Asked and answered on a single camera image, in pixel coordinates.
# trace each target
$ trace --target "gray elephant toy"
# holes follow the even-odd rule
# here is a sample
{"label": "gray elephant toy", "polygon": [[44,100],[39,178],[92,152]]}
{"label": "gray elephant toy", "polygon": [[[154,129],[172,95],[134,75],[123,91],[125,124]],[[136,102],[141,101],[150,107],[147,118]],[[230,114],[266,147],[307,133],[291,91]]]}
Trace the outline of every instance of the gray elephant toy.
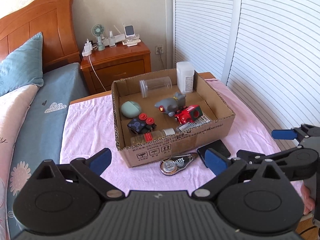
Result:
{"label": "gray elephant toy", "polygon": [[176,92],[173,98],[165,98],[155,104],[162,113],[174,116],[175,112],[186,106],[186,95]]}

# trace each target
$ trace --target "green ball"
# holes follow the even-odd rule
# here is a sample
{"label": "green ball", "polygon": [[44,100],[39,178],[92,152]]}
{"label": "green ball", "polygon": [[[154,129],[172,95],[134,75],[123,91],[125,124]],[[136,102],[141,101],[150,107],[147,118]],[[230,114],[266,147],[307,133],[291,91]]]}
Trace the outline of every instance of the green ball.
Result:
{"label": "green ball", "polygon": [[141,106],[134,101],[126,101],[121,106],[121,113],[128,118],[134,118],[141,114]]}

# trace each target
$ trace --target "electrical outlet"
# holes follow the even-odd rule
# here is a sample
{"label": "electrical outlet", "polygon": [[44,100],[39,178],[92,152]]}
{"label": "electrical outlet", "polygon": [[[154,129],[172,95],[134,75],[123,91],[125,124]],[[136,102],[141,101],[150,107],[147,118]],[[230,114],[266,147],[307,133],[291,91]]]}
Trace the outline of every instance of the electrical outlet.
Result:
{"label": "electrical outlet", "polygon": [[163,54],[163,45],[156,46],[156,54]]}

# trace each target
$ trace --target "blue bed sheet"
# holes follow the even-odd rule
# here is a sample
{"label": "blue bed sheet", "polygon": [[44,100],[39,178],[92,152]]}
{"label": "blue bed sheet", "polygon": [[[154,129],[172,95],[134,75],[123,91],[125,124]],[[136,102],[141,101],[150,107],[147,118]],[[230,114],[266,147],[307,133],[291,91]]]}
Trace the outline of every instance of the blue bed sheet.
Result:
{"label": "blue bed sheet", "polygon": [[7,193],[11,238],[20,232],[12,212],[15,197],[41,161],[52,159],[59,163],[69,103],[89,95],[79,63],[45,73],[43,79],[44,86],[30,106],[14,148]]}

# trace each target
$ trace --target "nightstand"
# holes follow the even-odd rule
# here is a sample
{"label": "nightstand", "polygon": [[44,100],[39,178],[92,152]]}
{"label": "nightstand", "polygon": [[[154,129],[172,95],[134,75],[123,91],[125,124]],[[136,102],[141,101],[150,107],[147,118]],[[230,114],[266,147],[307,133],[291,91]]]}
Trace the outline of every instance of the nightstand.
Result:
{"label": "nightstand", "polygon": [[[132,47],[124,46],[120,42],[113,48],[93,50],[90,59],[107,91],[111,90],[111,84],[115,80],[151,72],[150,50],[143,42]],[[83,57],[81,70],[91,95],[105,91],[91,67],[88,56]]]}

